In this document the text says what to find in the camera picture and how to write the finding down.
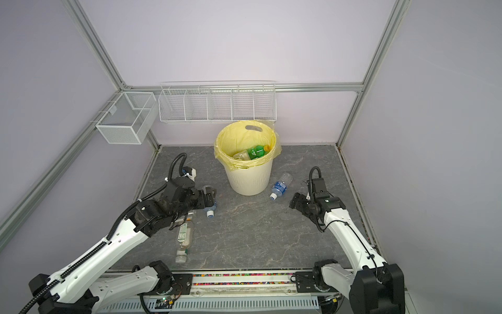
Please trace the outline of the clear bottle blue label white cap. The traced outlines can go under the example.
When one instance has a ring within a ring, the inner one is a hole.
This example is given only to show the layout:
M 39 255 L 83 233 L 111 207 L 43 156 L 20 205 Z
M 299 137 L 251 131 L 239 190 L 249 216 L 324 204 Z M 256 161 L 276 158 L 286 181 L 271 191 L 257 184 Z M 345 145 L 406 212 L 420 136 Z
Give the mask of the clear bottle blue label white cap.
M 291 185 L 293 181 L 293 176 L 290 173 L 284 173 L 281 175 L 279 180 L 273 185 L 271 189 L 270 199 L 276 200 L 277 198 L 283 196 L 287 188 Z

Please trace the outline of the clear bottle green label front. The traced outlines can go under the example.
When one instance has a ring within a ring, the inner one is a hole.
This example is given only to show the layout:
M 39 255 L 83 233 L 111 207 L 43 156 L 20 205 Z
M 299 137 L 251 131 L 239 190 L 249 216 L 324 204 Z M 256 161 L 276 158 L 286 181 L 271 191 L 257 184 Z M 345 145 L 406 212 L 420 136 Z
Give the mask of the clear bottle green label front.
M 194 224 L 192 221 L 187 221 L 179 228 L 177 241 L 179 248 L 176 250 L 175 262 L 177 264 L 184 264 L 188 259 L 188 248 L 193 240 Z

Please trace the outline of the green Sprite bottle yellow cap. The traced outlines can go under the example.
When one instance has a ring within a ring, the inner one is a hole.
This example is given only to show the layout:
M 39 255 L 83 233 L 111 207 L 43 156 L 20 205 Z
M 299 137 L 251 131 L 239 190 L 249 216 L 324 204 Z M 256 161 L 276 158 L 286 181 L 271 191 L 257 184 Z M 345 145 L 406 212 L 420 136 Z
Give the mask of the green Sprite bottle yellow cap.
M 249 158 L 251 160 L 261 158 L 268 154 L 271 151 L 271 147 L 269 145 L 257 145 L 247 150 Z

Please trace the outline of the clear bottle green white label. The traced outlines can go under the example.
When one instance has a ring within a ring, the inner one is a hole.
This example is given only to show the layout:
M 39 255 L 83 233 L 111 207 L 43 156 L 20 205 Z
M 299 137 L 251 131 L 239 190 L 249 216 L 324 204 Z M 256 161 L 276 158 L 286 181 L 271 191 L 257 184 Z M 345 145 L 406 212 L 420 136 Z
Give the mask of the clear bottle green white label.
M 243 150 L 241 152 L 238 152 L 238 153 L 234 154 L 233 158 L 236 159 L 236 160 L 242 160 L 242 161 L 247 161 L 247 160 L 251 160 L 252 159 L 250 157 L 250 154 L 249 154 L 248 150 Z

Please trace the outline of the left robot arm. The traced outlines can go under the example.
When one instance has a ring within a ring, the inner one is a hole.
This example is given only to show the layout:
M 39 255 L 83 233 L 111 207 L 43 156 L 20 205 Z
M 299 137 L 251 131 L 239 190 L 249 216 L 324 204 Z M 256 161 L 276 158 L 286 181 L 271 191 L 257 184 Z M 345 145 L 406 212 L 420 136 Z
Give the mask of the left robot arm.
M 177 155 L 162 186 L 126 208 L 100 242 L 65 268 L 35 276 L 29 283 L 33 298 L 21 313 L 34 306 L 39 313 L 95 313 L 136 294 L 170 293 L 177 282 L 162 261 L 107 281 L 99 278 L 160 230 L 179 228 L 189 212 L 214 205 L 216 191 L 196 188 L 196 170 L 185 166 L 186 159 L 186 153 Z

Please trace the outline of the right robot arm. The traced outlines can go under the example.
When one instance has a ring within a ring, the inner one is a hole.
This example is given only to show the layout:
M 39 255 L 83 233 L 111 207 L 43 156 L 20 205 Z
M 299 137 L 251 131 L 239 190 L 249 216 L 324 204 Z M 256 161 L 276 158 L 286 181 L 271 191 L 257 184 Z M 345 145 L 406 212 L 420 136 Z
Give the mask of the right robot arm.
M 330 232 L 352 267 L 334 260 L 317 262 L 315 285 L 335 289 L 350 303 L 353 313 L 405 313 L 405 278 L 397 264 L 389 264 L 357 229 L 345 204 L 328 192 L 323 178 L 307 181 L 307 194 L 297 193 L 290 208 L 298 210 L 317 229 Z

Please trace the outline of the cream plastic waste bin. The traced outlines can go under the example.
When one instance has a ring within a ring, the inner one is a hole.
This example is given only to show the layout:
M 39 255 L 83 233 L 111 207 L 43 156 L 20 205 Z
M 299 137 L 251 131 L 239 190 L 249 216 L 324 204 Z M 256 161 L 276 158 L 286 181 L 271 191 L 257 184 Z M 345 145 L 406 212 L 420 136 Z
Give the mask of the cream plastic waste bin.
M 231 188 L 243 196 L 254 196 L 263 192 L 269 186 L 273 161 L 246 170 L 231 171 L 224 166 Z

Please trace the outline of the yellow bin liner bag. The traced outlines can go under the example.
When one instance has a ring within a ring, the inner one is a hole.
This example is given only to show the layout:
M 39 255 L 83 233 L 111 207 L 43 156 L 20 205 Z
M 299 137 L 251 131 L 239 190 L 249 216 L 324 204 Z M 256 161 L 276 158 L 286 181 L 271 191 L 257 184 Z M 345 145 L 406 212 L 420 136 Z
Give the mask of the yellow bin liner bag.
M 233 156 L 258 145 L 270 146 L 270 151 L 253 160 L 237 160 Z M 282 153 L 279 135 L 266 121 L 242 120 L 224 127 L 214 142 L 214 156 L 229 170 L 246 170 L 273 161 Z

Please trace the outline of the Pocari bottle blue label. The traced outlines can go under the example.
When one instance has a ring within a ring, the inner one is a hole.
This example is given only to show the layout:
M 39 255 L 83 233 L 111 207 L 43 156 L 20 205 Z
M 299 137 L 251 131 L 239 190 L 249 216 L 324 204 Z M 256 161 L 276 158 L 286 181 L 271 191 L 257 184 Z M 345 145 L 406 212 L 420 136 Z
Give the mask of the Pocari bottle blue label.
M 205 213 L 208 218 L 213 218 L 215 215 L 215 211 L 217 209 L 217 203 L 214 202 L 214 204 L 210 207 L 205 208 Z

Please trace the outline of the white mesh box basket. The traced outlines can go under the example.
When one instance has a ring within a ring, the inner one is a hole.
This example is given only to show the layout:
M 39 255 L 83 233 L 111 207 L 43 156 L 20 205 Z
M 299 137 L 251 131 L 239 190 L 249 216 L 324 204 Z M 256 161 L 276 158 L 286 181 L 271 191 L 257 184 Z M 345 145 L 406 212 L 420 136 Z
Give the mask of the white mesh box basket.
M 121 92 L 96 127 L 109 144 L 140 145 L 159 115 L 152 92 Z

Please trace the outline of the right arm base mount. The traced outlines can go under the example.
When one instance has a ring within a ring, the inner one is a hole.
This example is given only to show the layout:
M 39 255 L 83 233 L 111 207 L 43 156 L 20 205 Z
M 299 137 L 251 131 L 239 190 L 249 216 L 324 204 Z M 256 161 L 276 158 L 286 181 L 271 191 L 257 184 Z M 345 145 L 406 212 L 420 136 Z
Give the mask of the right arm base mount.
M 295 285 L 298 293 L 332 293 L 332 287 L 321 286 L 316 282 L 316 277 L 312 271 L 295 272 L 290 276 L 290 281 Z

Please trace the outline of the aluminium front rail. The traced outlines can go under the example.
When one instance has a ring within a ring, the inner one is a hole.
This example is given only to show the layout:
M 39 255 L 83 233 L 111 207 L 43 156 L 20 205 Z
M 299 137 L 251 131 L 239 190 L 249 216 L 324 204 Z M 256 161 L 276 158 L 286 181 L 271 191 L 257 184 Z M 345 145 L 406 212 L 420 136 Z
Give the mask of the aluminium front rail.
M 249 289 L 293 288 L 295 285 L 290 281 L 293 273 L 280 271 L 277 273 L 193 273 L 191 293 L 201 289 L 233 289 L 238 287 Z M 119 300 L 127 298 L 135 293 L 146 293 L 154 289 L 161 280 L 169 280 L 171 272 L 156 271 L 152 267 L 146 267 L 122 277 L 96 281 L 89 287 L 94 294 L 99 294 L 104 301 L 105 296 L 116 294 Z

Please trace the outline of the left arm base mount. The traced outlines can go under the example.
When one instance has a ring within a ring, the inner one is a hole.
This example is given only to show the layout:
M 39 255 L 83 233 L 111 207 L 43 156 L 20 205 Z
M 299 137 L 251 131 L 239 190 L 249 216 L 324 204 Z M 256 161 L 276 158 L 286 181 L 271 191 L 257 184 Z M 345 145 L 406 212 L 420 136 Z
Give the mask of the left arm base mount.
M 161 280 L 153 290 L 143 294 L 146 296 L 188 295 L 192 287 L 192 281 L 192 273 L 174 273 L 169 280 Z

